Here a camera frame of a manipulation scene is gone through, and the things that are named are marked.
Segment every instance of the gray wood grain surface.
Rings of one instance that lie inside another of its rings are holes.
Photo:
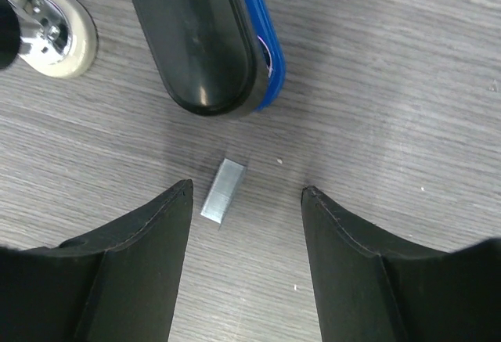
[[[267,0],[287,82],[239,121],[175,105],[130,0],[79,1],[87,74],[2,72],[0,242],[53,246],[192,178],[170,341],[320,341],[306,184],[433,248],[501,235],[501,0]],[[199,212],[224,155],[249,168],[218,230]]]

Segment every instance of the laminate floor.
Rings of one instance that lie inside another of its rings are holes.
[[[433,248],[501,235],[501,0],[267,0],[287,82],[238,121],[175,105],[130,0],[79,1],[87,74],[2,72],[0,240],[54,246],[192,178],[170,341],[320,341],[306,184]],[[199,213],[224,155],[248,172],[218,229]]]

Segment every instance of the black rounded handle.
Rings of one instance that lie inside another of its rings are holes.
[[[0,0],[0,70],[10,66],[21,46],[21,27],[14,8]]]

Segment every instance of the chrome metal part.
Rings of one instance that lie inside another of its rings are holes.
[[[20,17],[23,42],[20,56],[45,64],[64,60],[70,52],[72,36],[63,12],[49,0],[22,0],[17,5],[29,17],[29,21]]]

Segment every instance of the metal staples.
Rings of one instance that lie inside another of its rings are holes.
[[[205,199],[201,214],[219,224],[235,196],[238,186],[243,181],[246,167],[225,158]]]

